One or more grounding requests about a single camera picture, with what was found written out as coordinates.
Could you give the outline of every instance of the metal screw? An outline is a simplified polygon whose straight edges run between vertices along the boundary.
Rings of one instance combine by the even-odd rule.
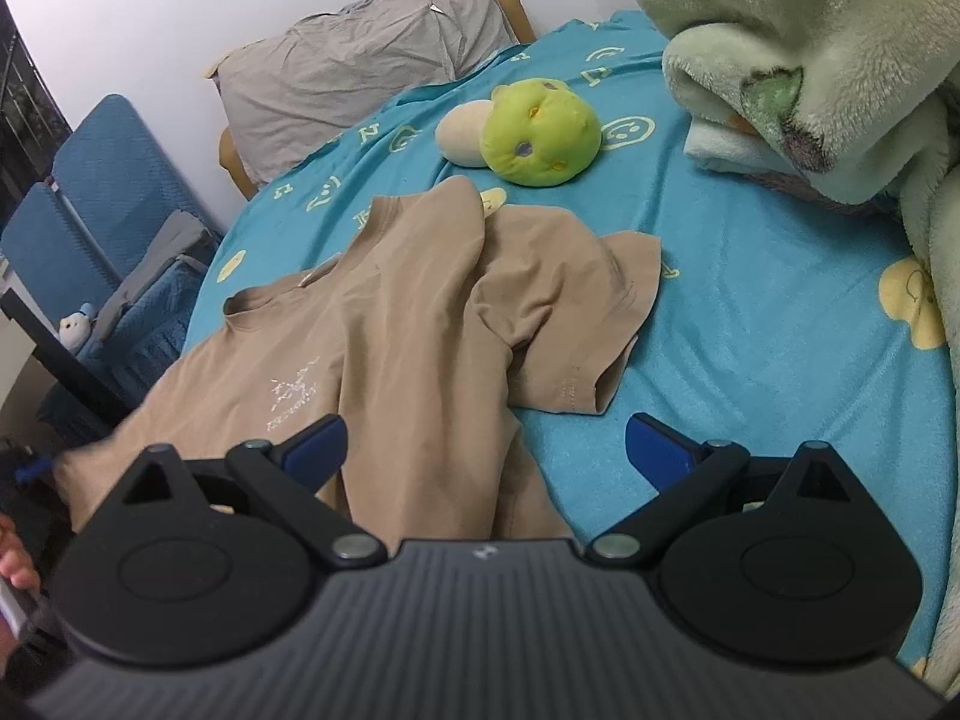
[[[380,548],[380,542],[366,533],[340,536],[333,542],[333,552],[344,560],[365,560]]]
[[[640,542],[625,533],[606,533],[594,541],[593,550],[606,560],[624,560],[640,552]]]

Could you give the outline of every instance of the gray pillow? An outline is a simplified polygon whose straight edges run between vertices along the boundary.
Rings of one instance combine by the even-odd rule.
[[[210,77],[263,186],[398,92],[459,79],[515,42],[496,0],[364,0],[236,50]]]

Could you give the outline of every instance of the fleece blanket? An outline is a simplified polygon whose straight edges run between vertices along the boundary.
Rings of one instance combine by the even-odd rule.
[[[960,0],[637,0],[670,39],[664,76],[694,117],[722,124],[724,158],[762,140],[760,167],[844,205],[891,196],[932,277],[960,381]],[[733,141],[739,146],[733,147]],[[757,166],[744,172],[757,172]],[[933,295],[918,296],[918,311]],[[960,529],[925,678],[960,673]]]

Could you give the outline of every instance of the gray cloth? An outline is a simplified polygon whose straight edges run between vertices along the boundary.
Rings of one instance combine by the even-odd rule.
[[[213,247],[213,237],[203,223],[186,211],[174,211],[167,217],[150,242],[143,259],[104,303],[93,325],[93,341],[107,338],[126,309],[150,289],[179,257],[193,259],[199,247]]]
[[[211,77],[263,186],[398,92],[459,79],[515,42],[496,0],[366,0],[232,52]]]

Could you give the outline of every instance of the small white plush toy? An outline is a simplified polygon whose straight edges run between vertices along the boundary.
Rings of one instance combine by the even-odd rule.
[[[89,303],[83,303],[80,311],[70,314],[69,317],[61,319],[59,332],[57,333],[59,341],[66,347],[67,351],[78,352],[90,337],[92,324],[90,314],[93,313],[93,307]]]

